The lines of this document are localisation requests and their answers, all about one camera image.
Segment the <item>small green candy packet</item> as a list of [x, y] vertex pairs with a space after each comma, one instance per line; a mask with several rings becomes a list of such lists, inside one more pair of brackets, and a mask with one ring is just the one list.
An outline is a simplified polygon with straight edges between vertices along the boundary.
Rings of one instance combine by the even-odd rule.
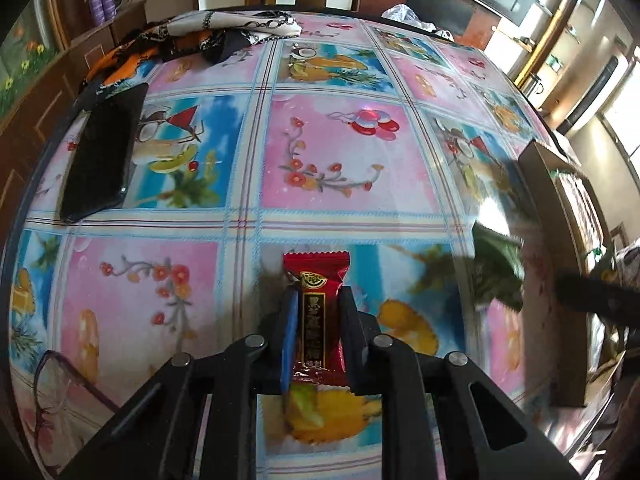
[[521, 250], [523, 241], [504, 235], [475, 222], [474, 258], [471, 264], [473, 301], [477, 307], [500, 301], [520, 313], [524, 307], [525, 268]]

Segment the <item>red small candy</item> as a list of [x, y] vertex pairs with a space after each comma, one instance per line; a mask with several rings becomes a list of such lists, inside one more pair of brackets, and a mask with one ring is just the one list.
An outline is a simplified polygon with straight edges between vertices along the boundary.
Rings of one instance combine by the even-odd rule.
[[346, 387], [337, 304], [350, 266], [348, 252], [288, 252], [283, 267], [299, 292], [293, 379]]

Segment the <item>cardboard box tray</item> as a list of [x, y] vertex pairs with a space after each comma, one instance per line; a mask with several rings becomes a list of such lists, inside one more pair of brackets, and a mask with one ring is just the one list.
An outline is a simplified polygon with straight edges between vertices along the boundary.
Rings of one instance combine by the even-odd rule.
[[[600, 262], [604, 257], [612, 255], [613, 241], [591, 182], [577, 166], [537, 140], [529, 141], [518, 155], [518, 166], [533, 197], [554, 276], [589, 276], [597, 265], [588, 270], [580, 258], [575, 233], [570, 226], [570, 216], [563, 207], [551, 173], [555, 170], [566, 171], [584, 180], [604, 232], [606, 253], [598, 261]], [[553, 292], [559, 306], [561, 337], [555, 403], [567, 408], [582, 408], [590, 402], [589, 383], [598, 367], [598, 360], [591, 355], [592, 348], [597, 344], [593, 336], [593, 316], [563, 306], [556, 298], [555, 288]]]

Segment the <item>eyeglasses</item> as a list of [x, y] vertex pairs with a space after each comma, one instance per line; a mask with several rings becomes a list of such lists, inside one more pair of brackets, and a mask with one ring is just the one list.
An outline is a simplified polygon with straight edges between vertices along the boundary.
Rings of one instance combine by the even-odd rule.
[[69, 359], [53, 350], [44, 352], [36, 367], [32, 398], [35, 453], [44, 474], [51, 479], [58, 478], [119, 409]]

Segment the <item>black smartphone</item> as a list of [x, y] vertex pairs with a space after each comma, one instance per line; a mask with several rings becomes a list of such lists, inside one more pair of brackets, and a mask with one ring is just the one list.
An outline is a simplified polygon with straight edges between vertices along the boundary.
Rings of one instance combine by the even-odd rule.
[[58, 212], [63, 222], [76, 223], [124, 201], [148, 89], [147, 84], [137, 84], [91, 109], [65, 180]]

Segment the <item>floral plastic tablecloth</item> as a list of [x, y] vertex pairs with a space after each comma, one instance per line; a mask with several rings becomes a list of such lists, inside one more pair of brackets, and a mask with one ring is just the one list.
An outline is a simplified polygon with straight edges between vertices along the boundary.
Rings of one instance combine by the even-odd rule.
[[[202, 358], [277, 307], [287, 252], [348, 252], [357, 307], [420, 353], [461, 351], [561, 450], [582, 413], [553, 404], [558, 309], [544, 231], [518, 155], [562, 153], [491, 58], [362, 18], [293, 13], [296, 38], [209, 64], [142, 63], [149, 86], [128, 191], [58, 212], [89, 112], [50, 141], [6, 248], [17, 428], [35, 453], [32, 385], [60, 352], [116, 404], [174, 354]], [[523, 241], [520, 313], [473, 301], [472, 229]]]

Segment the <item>white plastic bag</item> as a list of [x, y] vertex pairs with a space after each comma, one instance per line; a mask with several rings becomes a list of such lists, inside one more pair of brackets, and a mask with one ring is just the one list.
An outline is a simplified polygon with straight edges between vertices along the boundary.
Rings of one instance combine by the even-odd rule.
[[454, 41], [454, 35], [450, 32], [450, 30], [439, 28], [432, 22], [422, 21], [416, 15], [416, 12], [414, 12], [410, 8], [410, 6], [407, 6], [405, 3], [395, 4], [391, 8], [385, 10], [381, 14], [381, 16], [382, 18], [386, 18], [386, 20], [392, 20], [405, 25], [420, 28], [437, 37], [444, 38], [449, 41]]

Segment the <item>patterned scarf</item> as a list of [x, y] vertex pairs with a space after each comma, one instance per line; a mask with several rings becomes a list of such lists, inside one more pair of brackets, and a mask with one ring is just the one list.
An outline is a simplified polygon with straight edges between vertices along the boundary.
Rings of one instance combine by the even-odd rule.
[[120, 84], [146, 61], [168, 62], [195, 53], [215, 65], [255, 44], [296, 38], [301, 33], [302, 26], [285, 11], [192, 11], [158, 22], [123, 41], [90, 68], [80, 86], [86, 88], [96, 80], [104, 86]]

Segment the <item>purple bottles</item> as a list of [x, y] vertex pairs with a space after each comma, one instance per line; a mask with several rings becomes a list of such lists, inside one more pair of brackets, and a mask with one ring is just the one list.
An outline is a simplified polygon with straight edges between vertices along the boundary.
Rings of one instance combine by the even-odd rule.
[[89, 0], [93, 23], [100, 26], [114, 20], [117, 10], [115, 0]]

